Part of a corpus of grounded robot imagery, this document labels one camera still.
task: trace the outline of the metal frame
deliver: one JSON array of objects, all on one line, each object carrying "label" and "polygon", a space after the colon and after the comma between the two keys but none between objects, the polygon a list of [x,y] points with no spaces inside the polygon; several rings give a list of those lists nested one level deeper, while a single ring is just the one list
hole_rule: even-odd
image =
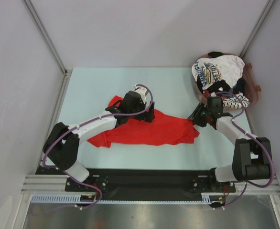
[{"label": "metal frame", "polygon": [[22,0],[22,2],[25,5],[26,10],[28,11],[30,17],[32,18],[38,32],[40,33],[42,39],[45,41],[45,45],[48,47],[51,55],[54,57],[56,64],[58,65],[59,69],[62,71],[63,74],[66,73],[66,69],[65,66],[60,58],[60,56],[57,53],[57,50],[50,38],[50,36],[48,35],[47,31],[45,30],[41,19],[39,18],[35,7],[33,6],[31,0]]},{"label": "metal frame", "polygon": [[31,203],[51,204],[91,204],[92,201],[82,201],[81,194],[34,194]]},{"label": "metal frame", "polygon": [[[22,0],[25,8],[27,9],[29,15],[31,16],[37,30],[41,34],[43,40],[45,41],[46,46],[48,47],[51,55],[54,57],[56,64],[58,65],[59,69],[64,75],[63,82],[57,97],[57,101],[55,104],[54,112],[52,115],[52,119],[49,124],[48,133],[50,133],[52,126],[58,120],[58,116],[60,114],[60,110],[63,104],[63,98],[65,97],[65,92],[68,87],[68,83],[71,77],[72,71],[67,71],[64,67],[61,58],[56,51],[56,48],[50,39],[46,29],[44,28],[41,19],[39,18],[31,0]],[[269,0],[262,11],[253,31],[251,32],[245,46],[242,49],[240,54],[241,57],[244,57],[248,49],[250,48],[253,40],[255,39],[256,35],[258,34],[260,28],[262,27],[263,23],[265,22],[266,18],[268,17],[269,13],[271,12],[272,8],[275,5],[276,0]],[[250,124],[251,130],[254,131],[253,125],[251,124],[251,120],[248,117],[248,122]],[[28,175],[25,179],[21,195],[20,195],[20,204],[18,207],[18,211],[15,217],[14,224],[12,225],[12,229],[21,229],[24,226],[27,211],[29,208],[29,204],[31,202],[31,198],[33,195],[36,194],[77,194],[73,192],[65,192],[65,185],[66,185],[67,176],[65,175]],[[266,183],[266,180],[257,181],[259,184]],[[241,190],[244,188],[243,183],[236,184],[236,193],[231,193],[231,195],[238,195]],[[203,193],[203,197],[206,195],[221,195],[222,193]],[[267,189],[259,189],[255,186],[248,185],[248,188],[245,192],[245,195],[270,195],[274,211],[280,226],[280,187],[277,181],[277,178],[274,180],[272,185]],[[101,203],[117,203],[116,201],[102,201]],[[140,203],[140,204],[153,204],[154,202],[143,202],[143,201],[133,201],[132,203]]]},{"label": "metal frame", "polygon": [[[66,192],[65,186],[67,175],[27,175],[21,190],[22,194],[94,194],[94,192]],[[263,185],[267,180],[257,180],[256,183]],[[236,192],[230,195],[239,195],[244,188],[243,183],[236,183]],[[203,195],[220,196],[223,192],[203,192]],[[277,178],[268,188],[258,188],[251,184],[248,185],[244,195],[280,195],[280,187]]]},{"label": "metal frame", "polygon": [[247,53],[247,51],[249,50],[249,48],[251,47],[254,39],[256,38],[257,34],[259,33],[262,25],[264,24],[264,22],[266,21],[266,19],[268,18],[271,10],[273,9],[273,7],[275,6],[275,3],[278,0],[269,0],[267,2],[267,4],[265,5],[262,13],[259,16],[258,21],[256,22],[256,25],[254,27],[254,29],[252,30],[252,32],[250,33],[241,53],[240,53],[240,57],[243,59]]}]

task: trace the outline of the pile of clothes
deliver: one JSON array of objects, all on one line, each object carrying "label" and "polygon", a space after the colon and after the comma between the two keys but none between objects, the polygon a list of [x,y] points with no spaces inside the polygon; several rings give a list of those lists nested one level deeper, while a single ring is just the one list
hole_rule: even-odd
[{"label": "pile of clothes", "polygon": [[245,97],[246,81],[242,79],[245,64],[242,59],[221,52],[210,52],[208,55],[210,58],[198,59],[192,66],[192,74],[200,92],[205,97],[218,93],[224,107],[242,108],[236,97],[221,93],[231,92],[242,101],[244,107],[248,107],[250,102]]}]

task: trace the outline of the light blue table surface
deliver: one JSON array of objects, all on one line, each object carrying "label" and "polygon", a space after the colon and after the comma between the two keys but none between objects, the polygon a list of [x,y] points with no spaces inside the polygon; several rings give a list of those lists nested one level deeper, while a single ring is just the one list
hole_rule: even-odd
[{"label": "light blue table surface", "polygon": [[[187,118],[199,103],[191,77],[190,68],[74,68],[59,122],[69,125],[99,115],[115,95],[124,96],[137,83],[150,88],[156,109]],[[236,121],[250,131],[245,114]],[[210,169],[232,163],[234,147],[225,136],[210,126],[196,129],[200,135],[194,144],[96,148],[85,142],[78,159],[90,168]]]}]

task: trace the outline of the cable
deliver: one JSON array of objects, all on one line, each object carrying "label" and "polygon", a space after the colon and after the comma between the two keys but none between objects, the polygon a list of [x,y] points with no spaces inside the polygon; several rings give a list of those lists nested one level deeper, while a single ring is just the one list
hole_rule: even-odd
[{"label": "cable", "polygon": [[230,93],[230,92],[217,92],[216,94],[229,94],[229,95],[233,95],[235,98],[238,99],[238,101],[239,101],[239,102],[241,103],[241,105],[242,105],[242,111],[241,111],[239,114],[237,114],[237,115],[235,115],[235,116],[232,117],[232,119],[231,119],[232,125],[234,125],[235,128],[237,128],[239,131],[241,131],[241,132],[242,132],[243,134],[245,134],[247,137],[249,137],[250,139],[252,139],[254,142],[256,142],[256,143],[262,148],[263,152],[265,153],[266,157],[268,158],[268,161],[269,161],[269,168],[270,168],[270,177],[269,177],[268,183],[266,183],[265,185],[258,185],[258,184],[256,184],[256,183],[251,182],[251,181],[248,181],[248,183],[250,183],[250,184],[252,184],[252,185],[254,185],[254,186],[256,186],[256,187],[261,187],[261,188],[265,188],[265,187],[270,186],[271,183],[272,183],[273,180],[274,180],[275,169],[274,169],[274,164],[273,164],[273,162],[272,162],[272,159],[270,158],[270,155],[269,155],[267,149],[264,147],[264,145],[263,145],[260,141],[258,141],[256,138],[254,138],[254,137],[253,137],[252,135],[250,135],[247,131],[245,131],[245,130],[244,130],[243,128],[241,128],[238,124],[235,123],[235,118],[237,118],[237,117],[239,117],[240,115],[242,115],[243,112],[244,112],[244,110],[245,110],[245,107],[244,107],[242,101],[241,101],[235,94]]},{"label": "cable", "polygon": [[47,211],[38,213],[38,214],[35,214],[35,213],[32,212],[33,206],[30,206],[30,207],[31,207],[31,215],[32,215],[32,216],[42,216],[42,215],[51,213],[51,212],[53,212],[53,211],[56,211],[56,210],[62,209],[62,208],[67,208],[67,207],[74,207],[74,208],[75,208],[75,205],[72,205],[72,204],[61,205],[61,206],[55,207],[55,208],[53,208],[53,209],[50,209],[50,210],[47,210]]},{"label": "cable", "polygon": [[[151,101],[150,101],[150,104],[149,104],[149,106],[148,106],[147,108],[145,108],[143,111],[139,111],[139,112],[132,113],[132,114],[106,114],[106,115],[103,115],[103,116],[101,116],[101,117],[96,117],[96,118],[90,119],[90,120],[88,120],[88,121],[86,121],[86,122],[80,124],[79,126],[75,126],[75,127],[71,128],[71,129],[69,129],[69,130],[66,131],[64,134],[62,134],[58,139],[56,139],[56,140],[50,145],[50,147],[47,149],[47,151],[45,152],[45,154],[44,154],[44,156],[43,156],[43,167],[46,167],[46,168],[56,168],[56,166],[48,166],[48,165],[45,164],[45,161],[46,161],[46,159],[47,159],[49,153],[51,152],[51,150],[54,148],[54,146],[55,146],[58,142],[60,142],[60,141],[61,141],[65,136],[67,136],[70,132],[75,131],[77,128],[80,128],[80,127],[83,127],[83,126],[85,126],[85,125],[88,125],[89,123],[94,122],[94,121],[96,121],[96,120],[99,120],[99,119],[101,119],[101,118],[106,118],[106,117],[111,117],[111,116],[136,116],[136,115],[140,115],[140,114],[142,114],[142,113],[148,111],[149,108],[151,107],[152,103],[153,103],[153,94],[152,94],[152,92],[150,91],[150,89],[149,89],[147,86],[145,86],[145,85],[137,84],[136,86],[144,87],[144,88],[148,91],[148,93],[150,94],[150,96],[151,96]],[[86,207],[80,207],[80,209],[89,208],[89,207],[95,205],[97,202],[99,202],[99,201],[102,199],[103,194],[102,194],[102,191],[101,191],[98,187],[93,186],[93,185],[89,185],[89,184],[86,184],[86,183],[83,183],[83,182],[80,182],[80,181],[76,180],[74,177],[71,177],[71,176],[70,176],[70,178],[71,178],[73,181],[75,181],[76,183],[78,183],[78,184],[80,184],[80,185],[83,185],[83,186],[90,187],[90,188],[94,188],[96,191],[98,191],[98,192],[100,193],[100,196],[99,196],[98,200],[96,200],[95,202],[93,202],[92,204],[90,204],[90,205],[88,205],[88,206],[86,206]],[[51,209],[51,210],[49,210],[49,211],[46,211],[46,212],[44,212],[44,213],[42,213],[42,214],[46,214],[46,213],[52,212],[52,211],[54,211],[54,210],[61,209],[61,208],[65,208],[65,207],[74,207],[74,205],[63,205],[63,206],[59,206],[59,207],[57,207],[57,208]]]},{"label": "cable", "polygon": [[227,195],[224,195],[224,198],[226,198],[229,196],[229,190],[226,185],[223,187],[223,189],[224,189],[224,194],[227,192]]}]

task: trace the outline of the black cloth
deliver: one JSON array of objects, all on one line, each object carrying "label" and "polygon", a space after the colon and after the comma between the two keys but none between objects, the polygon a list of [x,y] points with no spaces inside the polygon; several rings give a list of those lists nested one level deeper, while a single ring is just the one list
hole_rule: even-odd
[{"label": "black cloth", "polygon": [[242,93],[245,96],[245,86],[246,86],[246,80],[240,78],[237,81],[236,87],[234,88],[234,94]]},{"label": "black cloth", "polygon": [[197,78],[196,84],[197,84],[199,91],[203,94],[203,85],[202,85],[202,82],[199,79],[199,77]]},{"label": "black cloth", "polygon": [[226,83],[225,80],[221,80],[221,81],[213,83],[213,85],[208,87],[207,90],[208,90],[209,93],[229,92],[230,86]]},{"label": "black cloth", "polygon": [[209,58],[216,58],[219,56],[223,56],[224,54],[222,52],[210,52],[208,53]]}]

